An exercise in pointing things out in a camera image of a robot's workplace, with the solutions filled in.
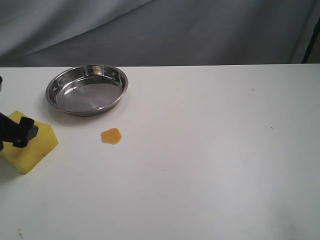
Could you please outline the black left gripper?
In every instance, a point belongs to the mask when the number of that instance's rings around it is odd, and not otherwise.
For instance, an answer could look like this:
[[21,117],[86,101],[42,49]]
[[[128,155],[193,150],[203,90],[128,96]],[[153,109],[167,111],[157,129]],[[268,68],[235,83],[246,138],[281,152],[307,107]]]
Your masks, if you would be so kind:
[[36,137],[39,128],[35,121],[22,116],[19,123],[4,114],[0,114],[0,150],[4,149],[4,142],[12,143],[15,148],[25,148],[32,137]]

